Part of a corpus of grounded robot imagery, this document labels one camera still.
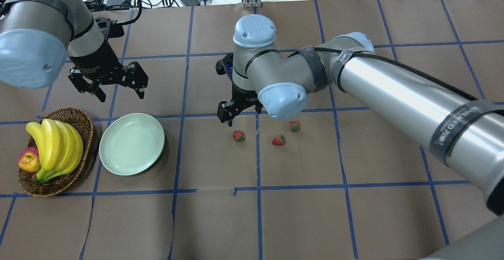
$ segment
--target white plate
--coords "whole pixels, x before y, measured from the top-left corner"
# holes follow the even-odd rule
[[[133,175],[148,169],[164,146],[159,121],[144,113],[132,113],[110,124],[101,138],[103,166],[117,175]]]

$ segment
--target apple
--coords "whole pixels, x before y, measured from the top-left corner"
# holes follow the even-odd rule
[[[19,156],[18,165],[21,169],[26,170],[27,172],[38,172],[41,166],[37,147],[29,147],[25,149]]]

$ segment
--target light blue cap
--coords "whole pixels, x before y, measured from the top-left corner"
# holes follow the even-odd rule
[[[274,43],[275,38],[275,24],[263,15],[243,16],[234,27],[233,41],[244,48],[262,48]]]
[[[358,41],[365,49],[367,49],[371,52],[374,52],[373,43],[362,32],[350,32],[349,34],[337,36],[335,39],[342,37],[342,36],[351,37],[352,39],[355,39],[356,41]]]
[[[67,50],[56,37],[40,30],[0,34],[0,80],[16,87],[40,88],[58,77]]]
[[[304,87],[294,83],[276,83],[263,88],[258,94],[268,114],[276,119],[288,119],[308,104]]]

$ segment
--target bunch of bananas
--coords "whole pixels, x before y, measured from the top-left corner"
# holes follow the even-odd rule
[[[69,174],[81,162],[83,143],[77,130],[61,121],[44,119],[42,124],[29,122],[26,131],[37,144],[41,169],[37,172],[38,183]]]

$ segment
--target fruit basket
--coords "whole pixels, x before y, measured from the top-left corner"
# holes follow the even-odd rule
[[[32,181],[33,173],[18,169],[18,183],[22,190],[31,197],[50,197],[68,189],[82,174],[86,166],[87,157],[93,139],[93,121],[87,113],[77,108],[63,108],[49,113],[44,118],[59,120],[72,125],[81,135],[83,154],[77,168],[65,175],[55,177],[45,184]],[[30,136],[26,148],[35,146],[33,137]]]

